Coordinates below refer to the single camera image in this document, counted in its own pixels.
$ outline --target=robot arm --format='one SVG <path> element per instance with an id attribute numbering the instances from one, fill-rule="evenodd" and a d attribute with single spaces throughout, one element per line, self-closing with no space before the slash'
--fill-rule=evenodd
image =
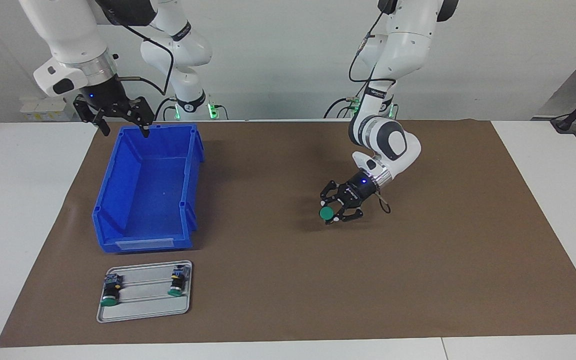
<path id="1" fill-rule="evenodd" d="M 174 57 L 171 84 L 178 105 L 186 113 L 208 117 L 206 94 L 199 77 L 189 66 L 208 63 L 212 50 L 206 39 L 191 30 L 178 0 L 19 0 L 23 11 L 52 53 L 52 58 L 35 70 L 34 79 L 48 96 L 79 90 L 73 103 L 85 123 L 110 133 L 105 117 L 121 117 L 139 126 L 145 137 L 154 114 L 142 96 L 132 100 L 117 75 L 115 59 L 101 38 L 97 25 L 151 25 L 168 37 L 154 39 Z M 167 74 L 170 55 L 144 41 L 146 61 Z"/>
<path id="2" fill-rule="evenodd" d="M 320 216 L 326 224 L 347 222 L 363 216 L 362 203 L 372 194 L 382 201 L 380 189 L 406 170 L 419 157 L 421 143 L 397 121 L 386 117 L 398 79 L 422 68 L 430 50 L 437 21 L 452 13 L 458 0 L 383 0 L 379 8 L 388 14 L 387 36 L 366 39 L 367 64 L 377 59 L 359 110 L 350 122 L 350 140 L 375 152 L 370 157 L 355 152 L 359 171 L 343 184 L 330 181 L 320 194 Z M 335 212 L 329 205 L 340 203 Z"/>

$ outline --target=table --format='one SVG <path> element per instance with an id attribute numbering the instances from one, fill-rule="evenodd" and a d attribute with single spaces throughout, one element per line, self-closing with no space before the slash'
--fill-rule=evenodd
<path id="1" fill-rule="evenodd" d="M 576 266 L 576 139 L 546 122 L 494 128 Z M 83 123 L 0 123 L 0 333 L 53 225 L 95 129 Z M 0 358 L 125 358 L 181 352 L 188 358 L 570 358 L 576 335 L 391 340 L 55 346 L 0 349 Z"/>

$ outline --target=green cap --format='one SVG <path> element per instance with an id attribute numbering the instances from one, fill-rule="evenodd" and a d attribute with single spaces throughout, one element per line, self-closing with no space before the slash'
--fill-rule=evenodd
<path id="1" fill-rule="evenodd" d="M 319 216 L 325 221 L 329 221 L 335 216 L 335 212 L 332 207 L 324 206 L 319 210 Z"/>
<path id="2" fill-rule="evenodd" d="M 105 307 L 105 306 L 115 306 L 115 305 L 117 305 L 117 303 L 118 303 L 118 301 L 116 298 L 108 297 L 108 298 L 102 299 L 99 304 L 101 304 L 101 306 Z"/>
<path id="3" fill-rule="evenodd" d="M 170 289 L 170 290 L 168 290 L 168 294 L 169 294 L 169 296 L 180 297 L 181 291 L 177 290 L 177 289 Z"/>

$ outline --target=silver tray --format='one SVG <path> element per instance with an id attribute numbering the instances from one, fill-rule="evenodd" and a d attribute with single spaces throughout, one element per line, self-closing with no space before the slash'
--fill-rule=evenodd
<path id="1" fill-rule="evenodd" d="M 172 282 L 170 276 L 176 265 L 190 268 L 179 297 L 168 294 Z M 123 288 L 119 291 L 117 305 L 98 306 L 96 321 L 100 323 L 180 315 L 190 308 L 193 264 L 189 260 L 121 266 L 109 269 L 106 275 L 110 274 L 123 276 Z"/>

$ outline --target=blue storage bin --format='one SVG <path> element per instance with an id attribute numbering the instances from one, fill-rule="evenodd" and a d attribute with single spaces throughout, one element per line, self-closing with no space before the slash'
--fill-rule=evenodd
<path id="1" fill-rule="evenodd" d="M 122 127 L 92 213 L 106 253 L 188 249 L 204 146 L 192 124 Z"/>

